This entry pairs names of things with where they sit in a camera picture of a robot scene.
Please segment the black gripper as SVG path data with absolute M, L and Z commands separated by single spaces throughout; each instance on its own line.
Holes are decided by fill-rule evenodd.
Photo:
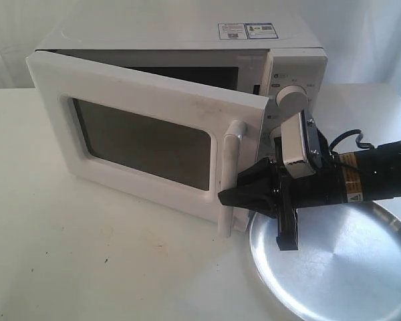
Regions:
M 274 139 L 279 186 L 278 214 L 274 202 L 273 179 L 275 165 L 262 158 L 237 175 L 237 187 L 218 193 L 222 205 L 248 209 L 276 219 L 276 241 L 281 251 L 298 249 L 298 213 L 300 208 L 320 207 L 338 202 L 338 174 L 329 162 L 330 155 L 325 136 L 319 136 L 319 151 L 323 166 L 316 174 L 294 179 L 283 164 L 282 139 Z

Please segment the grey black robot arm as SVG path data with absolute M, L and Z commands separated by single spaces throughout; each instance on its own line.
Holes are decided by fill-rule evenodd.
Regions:
M 263 158 L 239 173 L 235 187 L 219 192 L 219 201 L 276 218 L 276 242 L 289 251 L 298 248 L 298 209 L 401 197 L 401 141 L 343 154 L 331 154 L 326 139 L 320 141 L 315 174 L 291 177 L 277 138 L 276 160 Z

